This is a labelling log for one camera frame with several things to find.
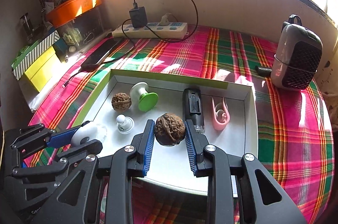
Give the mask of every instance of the white ball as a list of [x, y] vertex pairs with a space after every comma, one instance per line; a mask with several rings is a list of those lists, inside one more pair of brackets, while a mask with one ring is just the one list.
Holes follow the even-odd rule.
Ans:
[[76, 51], [76, 47], [75, 46], [70, 46], [69, 47], [69, 52], [70, 53], [73, 53], [73, 52], [75, 52]]
[[126, 120], [126, 117], [123, 114], [120, 114], [118, 117], [116, 117], [116, 122], [119, 124], [122, 124]]

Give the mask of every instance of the power adapter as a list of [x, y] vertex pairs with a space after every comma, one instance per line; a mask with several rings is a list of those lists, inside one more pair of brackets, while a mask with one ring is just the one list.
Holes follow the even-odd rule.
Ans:
[[147, 23], [147, 14], [144, 7], [138, 7], [137, 3], [133, 3], [134, 8], [129, 10], [132, 26], [135, 29], [144, 27]]

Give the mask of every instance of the yellow box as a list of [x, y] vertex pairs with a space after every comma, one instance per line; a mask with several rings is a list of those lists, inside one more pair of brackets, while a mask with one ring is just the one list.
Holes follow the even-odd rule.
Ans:
[[51, 46], [25, 71], [25, 76], [40, 92], [60, 65], [61, 62]]

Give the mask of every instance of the power strip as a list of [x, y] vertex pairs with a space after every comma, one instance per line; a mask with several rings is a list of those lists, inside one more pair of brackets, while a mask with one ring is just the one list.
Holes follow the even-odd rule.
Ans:
[[[160, 26], [159, 23], [148, 23], [147, 26], [164, 39], [183, 39], [188, 32], [187, 23], [174, 22], [167, 26]], [[147, 27], [135, 29], [132, 25], [124, 25], [123, 30], [129, 38], [157, 38]], [[114, 38], [125, 37], [121, 26], [114, 30], [112, 35]]]

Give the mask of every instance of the white knob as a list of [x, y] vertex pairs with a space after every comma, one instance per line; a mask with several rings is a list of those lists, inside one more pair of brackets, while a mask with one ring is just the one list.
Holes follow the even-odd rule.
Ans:
[[120, 114], [117, 118], [116, 118], [116, 122], [119, 124], [123, 124], [124, 121], [126, 120], [126, 117], [123, 114]]

